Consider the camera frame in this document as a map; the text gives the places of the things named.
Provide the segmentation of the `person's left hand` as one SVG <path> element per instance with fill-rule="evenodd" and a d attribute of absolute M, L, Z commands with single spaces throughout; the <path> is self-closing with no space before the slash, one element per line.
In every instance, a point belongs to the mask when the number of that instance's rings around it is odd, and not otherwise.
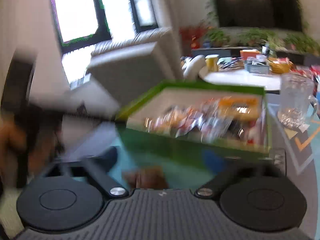
<path fill-rule="evenodd" d="M 23 188 L 63 149 L 62 122 L 49 122 L 37 131 L 26 131 L 13 120 L 1 120 L 1 190 Z"/>

